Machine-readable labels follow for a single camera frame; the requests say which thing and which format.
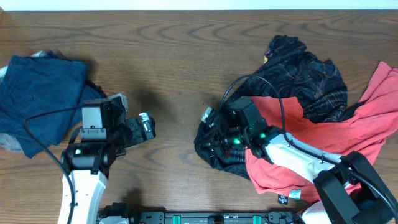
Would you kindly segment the black patterned jersey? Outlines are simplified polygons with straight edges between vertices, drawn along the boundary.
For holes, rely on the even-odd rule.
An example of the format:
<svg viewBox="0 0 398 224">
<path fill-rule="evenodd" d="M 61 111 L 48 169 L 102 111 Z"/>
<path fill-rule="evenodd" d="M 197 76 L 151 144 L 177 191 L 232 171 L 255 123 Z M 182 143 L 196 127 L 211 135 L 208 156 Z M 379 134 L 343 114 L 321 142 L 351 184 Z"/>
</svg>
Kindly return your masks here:
<svg viewBox="0 0 398 224">
<path fill-rule="evenodd" d="M 322 61 L 298 37 L 277 35 L 264 54 L 264 64 L 236 90 L 228 88 L 222 110 L 244 96 L 296 97 L 304 118 L 313 123 L 342 122 L 361 106 L 348 106 L 348 89 L 332 60 Z"/>
</svg>

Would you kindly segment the red printed t-shirt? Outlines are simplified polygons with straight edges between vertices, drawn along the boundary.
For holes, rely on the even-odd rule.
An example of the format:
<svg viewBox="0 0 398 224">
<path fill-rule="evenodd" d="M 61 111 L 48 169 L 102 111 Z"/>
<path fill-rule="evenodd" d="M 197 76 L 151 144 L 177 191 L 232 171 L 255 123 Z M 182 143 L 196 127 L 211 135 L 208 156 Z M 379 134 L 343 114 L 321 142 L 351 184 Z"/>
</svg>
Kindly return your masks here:
<svg viewBox="0 0 398 224">
<path fill-rule="evenodd" d="M 313 123 L 304 118 L 296 97 L 278 101 L 271 97 L 254 97 L 253 102 L 271 125 L 280 126 L 280 107 L 285 108 L 287 132 L 298 140 L 322 151 L 347 155 L 358 151 L 373 164 L 386 138 L 397 131 L 397 69 L 380 62 L 362 104 L 352 118 L 342 122 Z M 272 165 L 246 150 L 246 169 L 259 194 L 273 192 L 288 196 L 295 190 L 306 202 L 319 200 L 315 186 L 292 170 Z"/>
</svg>

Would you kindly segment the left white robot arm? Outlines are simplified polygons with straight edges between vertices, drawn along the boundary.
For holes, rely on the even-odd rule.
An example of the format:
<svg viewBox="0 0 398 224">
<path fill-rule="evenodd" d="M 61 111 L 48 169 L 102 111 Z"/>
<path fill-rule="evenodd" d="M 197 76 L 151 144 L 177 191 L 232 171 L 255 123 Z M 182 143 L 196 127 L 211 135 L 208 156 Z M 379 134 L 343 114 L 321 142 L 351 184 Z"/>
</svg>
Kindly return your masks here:
<svg viewBox="0 0 398 224">
<path fill-rule="evenodd" d="M 155 138 L 155 120 L 147 113 L 120 115 L 83 112 L 83 126 L 62 153 L 63 192 L 59 223 L 97 223 L 110 167 L 126 148 Z"/>
</svg>

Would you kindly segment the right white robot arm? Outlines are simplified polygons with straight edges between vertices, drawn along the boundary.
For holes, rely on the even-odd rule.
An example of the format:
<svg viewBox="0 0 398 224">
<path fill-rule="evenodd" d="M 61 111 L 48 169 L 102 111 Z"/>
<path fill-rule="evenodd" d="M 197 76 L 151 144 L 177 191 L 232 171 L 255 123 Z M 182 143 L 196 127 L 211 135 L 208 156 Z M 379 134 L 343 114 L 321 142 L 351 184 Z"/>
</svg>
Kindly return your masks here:
<svg viewBox="0 0 398 224">
<path fill-rule="evenodd" d="M 397 200 L 367 158 L 321 151 L 283 130 L 249 127 L 214 130 L 204 144 L 214 156 L 250 149 L 270 164 L 282 166 L 311 182 L 319 201 L 302 212 L 304 223 L 388 223 L 397 220 Z"/>
</svg>

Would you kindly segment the folded navy blue garment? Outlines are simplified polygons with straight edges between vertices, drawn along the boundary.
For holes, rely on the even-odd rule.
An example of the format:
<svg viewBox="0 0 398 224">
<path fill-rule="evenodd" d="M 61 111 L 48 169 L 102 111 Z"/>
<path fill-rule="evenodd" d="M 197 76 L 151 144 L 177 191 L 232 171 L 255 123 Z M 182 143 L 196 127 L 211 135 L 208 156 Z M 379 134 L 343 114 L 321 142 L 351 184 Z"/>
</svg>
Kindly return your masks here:
<svg viewBox="0 0 398 224">
<path fill-rule="evenodd" d="M 1 82 L 1 133 L 16 138 L 28 158 L 42 152 L 40 142 L 46 147 L 60 144 L 82 120 L 80 105 L 106 96 L 89 80 L 88 72 L 85 62 L 62 59 L 53 52 L 12 56 Z M 22 127 L 25 119 L 39 142 Z"/>
</svg>

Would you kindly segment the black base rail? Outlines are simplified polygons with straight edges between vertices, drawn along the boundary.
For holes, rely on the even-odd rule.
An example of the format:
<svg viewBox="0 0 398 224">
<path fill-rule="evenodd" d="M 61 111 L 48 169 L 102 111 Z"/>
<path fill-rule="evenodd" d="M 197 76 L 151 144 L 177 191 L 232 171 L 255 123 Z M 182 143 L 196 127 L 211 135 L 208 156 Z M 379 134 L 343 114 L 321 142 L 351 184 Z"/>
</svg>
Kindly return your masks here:
<svg viewBox="0 0 398 224">
<path fill-rule="evenodd" d="M 134 210 L 125 203 L 113 203 L 98 212 L 96 224 L 292 224 L 293 212 L 205 213 Z"/>
</svg>

